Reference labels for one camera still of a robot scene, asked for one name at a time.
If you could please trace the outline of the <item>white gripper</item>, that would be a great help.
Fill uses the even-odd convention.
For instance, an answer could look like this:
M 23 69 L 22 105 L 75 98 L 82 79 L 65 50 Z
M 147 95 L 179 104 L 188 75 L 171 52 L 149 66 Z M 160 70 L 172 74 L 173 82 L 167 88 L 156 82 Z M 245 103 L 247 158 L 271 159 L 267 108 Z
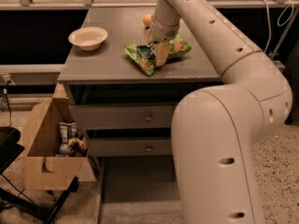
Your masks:
M 148 29 L 146 36 L 146 45 L 155 55 L 155 66 L 163 66 L 169 56 L 171 46 L 169 41 L 175 36 L 174 30 L 166 32 L 155 32 L 153 29 Z

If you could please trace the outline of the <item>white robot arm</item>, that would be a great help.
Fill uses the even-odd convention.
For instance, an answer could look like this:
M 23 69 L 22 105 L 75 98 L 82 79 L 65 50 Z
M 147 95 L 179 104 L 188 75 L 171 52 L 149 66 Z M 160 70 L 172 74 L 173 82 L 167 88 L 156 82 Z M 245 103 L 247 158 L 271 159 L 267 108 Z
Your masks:
M 251 148 L 280 128 L 292 90 L 269 57 L 207 0 L 158 0 L 151 38 L 184 22 L 221 78 L 177 105 L 171 143 L 184 224 L 265 224 Z

